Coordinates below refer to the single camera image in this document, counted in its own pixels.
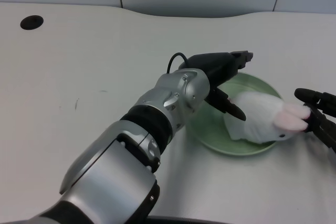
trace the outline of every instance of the white plush toy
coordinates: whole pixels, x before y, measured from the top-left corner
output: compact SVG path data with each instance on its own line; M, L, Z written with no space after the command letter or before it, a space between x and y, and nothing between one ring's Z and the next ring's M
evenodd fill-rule
M225 125L233 140L247 139L254 143L286 140L304 131L310 109L307 106L283 102L273 95L246 91L232 103L240 107L246 121L224 114Z

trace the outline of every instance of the rabbit ear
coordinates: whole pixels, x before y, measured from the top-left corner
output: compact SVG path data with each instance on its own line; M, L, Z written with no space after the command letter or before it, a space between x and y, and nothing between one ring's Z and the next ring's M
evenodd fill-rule
M286 111L279 112L275 116L273 124L281 130L290 132L304 131L308 127L308 124L305 121Z
M307 119L310 116L310 108L303 105L285 103L284 110L301 119Z

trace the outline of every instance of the green plate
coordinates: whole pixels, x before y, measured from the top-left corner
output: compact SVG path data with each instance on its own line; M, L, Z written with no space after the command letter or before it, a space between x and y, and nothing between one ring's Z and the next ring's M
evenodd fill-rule
M234 98L243 91L259 91L280 97L279 93L266 82L246 73L239 73L219 86L221 90ZM255 144L247 140L232 140L226 130L224 117L206 102L189 120L187 130L207 147L229 155L247 156L270 149L276 142Z

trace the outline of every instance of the black circular hole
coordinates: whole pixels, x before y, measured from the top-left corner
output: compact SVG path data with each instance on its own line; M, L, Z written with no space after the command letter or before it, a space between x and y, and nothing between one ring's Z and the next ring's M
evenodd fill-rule
M34 30L36 28L39 28L43 24L43 21L44 20L41 16L29 16L21 21L20 27L24 30Z

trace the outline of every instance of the table surface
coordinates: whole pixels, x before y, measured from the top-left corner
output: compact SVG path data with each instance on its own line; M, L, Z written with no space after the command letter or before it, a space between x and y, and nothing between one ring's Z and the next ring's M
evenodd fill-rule
M11 3L1 3L0 13L0 222L54 204L70 164L155 85L175 52L252 51L243 71L289 102L298 102L299 87L336 93L336 15L176 18ZM43 25L22 30L30 15ZM208 150L181 130L156 174L153 215L234 224L336 220L336 170L310 135L242 158Z

